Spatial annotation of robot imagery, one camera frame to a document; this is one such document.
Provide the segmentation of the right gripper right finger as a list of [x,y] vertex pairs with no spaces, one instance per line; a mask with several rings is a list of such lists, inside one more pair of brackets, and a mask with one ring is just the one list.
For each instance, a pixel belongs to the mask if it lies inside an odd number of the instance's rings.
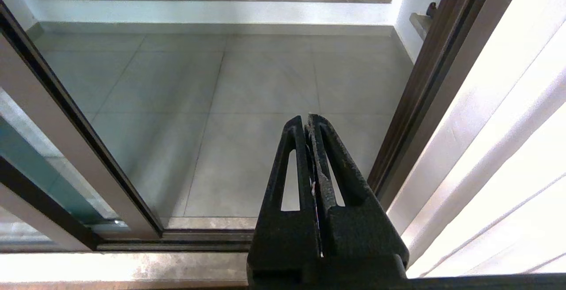
[[321,251],[336,272],[406,278],[409,251],[333,125],[310,114]]

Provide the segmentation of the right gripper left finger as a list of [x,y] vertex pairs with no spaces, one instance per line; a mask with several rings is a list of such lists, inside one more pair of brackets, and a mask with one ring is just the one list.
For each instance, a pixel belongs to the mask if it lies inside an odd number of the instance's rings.
[[[300,209],[283,211],[291,151],[296,157]],[[247,280],[253,290],[293,290],[317,281],[319,232],[308,164],[303,123],[297,115],[283,127],[247,255]]]

